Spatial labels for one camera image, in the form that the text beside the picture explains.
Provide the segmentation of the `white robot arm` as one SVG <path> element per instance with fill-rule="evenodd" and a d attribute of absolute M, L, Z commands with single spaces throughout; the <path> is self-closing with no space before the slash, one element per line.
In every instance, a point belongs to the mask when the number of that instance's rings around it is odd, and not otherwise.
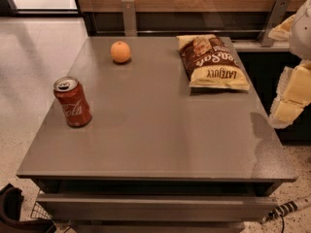
<path fill-rule="evenodd" d="M 311 0 L 274 27 L 268 37 L 288 41 L 290 52 L 301 59 L 294 68 L 284 68 L 270 108 L 271 126 L 283 129 L 292 125 L 311 103 Z"/>

